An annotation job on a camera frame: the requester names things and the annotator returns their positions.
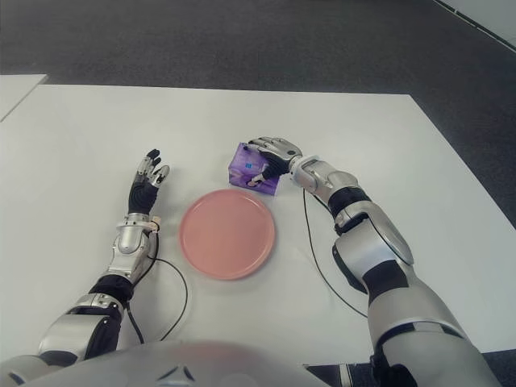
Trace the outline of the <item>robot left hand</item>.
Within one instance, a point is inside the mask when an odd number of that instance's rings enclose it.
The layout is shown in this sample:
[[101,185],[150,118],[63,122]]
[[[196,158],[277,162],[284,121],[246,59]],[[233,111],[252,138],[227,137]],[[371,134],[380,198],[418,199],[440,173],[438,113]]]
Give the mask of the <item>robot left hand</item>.
[[139,163],[128,197],[128,214],[149,215],[158,190],[167,178],[170,167],[160,164],[160,150],[152,149]]

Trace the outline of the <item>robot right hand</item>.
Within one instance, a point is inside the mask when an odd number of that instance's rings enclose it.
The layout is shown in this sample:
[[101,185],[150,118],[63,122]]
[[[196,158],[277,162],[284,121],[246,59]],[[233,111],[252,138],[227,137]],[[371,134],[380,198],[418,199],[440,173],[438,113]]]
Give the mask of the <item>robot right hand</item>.
[[277,137],[260,137],[252,139],[247,149],[258,152],[267,161],[265,170],[254,176],[247,185],[255,187],[264,181],[289,173],[295,160],[302,157],[302,151],[286,139]]

